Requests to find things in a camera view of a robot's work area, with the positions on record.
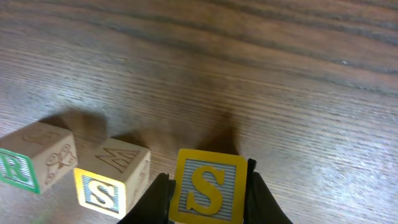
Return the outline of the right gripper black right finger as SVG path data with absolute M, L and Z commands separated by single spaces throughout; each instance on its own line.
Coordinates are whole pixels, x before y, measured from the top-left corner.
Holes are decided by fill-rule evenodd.
M 255 172 L 257 162 L 248 159 L 244 224 L 292 224 L 279 207 L 260 173 Z

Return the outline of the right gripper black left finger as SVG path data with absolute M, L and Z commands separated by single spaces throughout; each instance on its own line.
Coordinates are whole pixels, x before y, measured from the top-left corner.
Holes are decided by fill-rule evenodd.
M 175 180 L 160 173 L 118 224 L 174 224 L 169 219 L 169 208 L 175 186 Z

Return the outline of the yellow S block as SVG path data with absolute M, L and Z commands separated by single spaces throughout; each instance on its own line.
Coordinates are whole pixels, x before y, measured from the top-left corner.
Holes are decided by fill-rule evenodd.
M 122 219 L 149 183 L 150 150 L 109 138 L 81 156 L 73 173 L 81 206 Z
M 242 224 L 248 162 L 196 149 L 178 152 L 169 219 L 177 223 Z

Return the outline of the green R block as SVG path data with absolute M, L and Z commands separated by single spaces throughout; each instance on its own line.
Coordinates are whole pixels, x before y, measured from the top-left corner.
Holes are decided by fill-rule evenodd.
M 1 138 L 1 181 L 41 194 L 78 165 L 71 131 L 36 122 Z

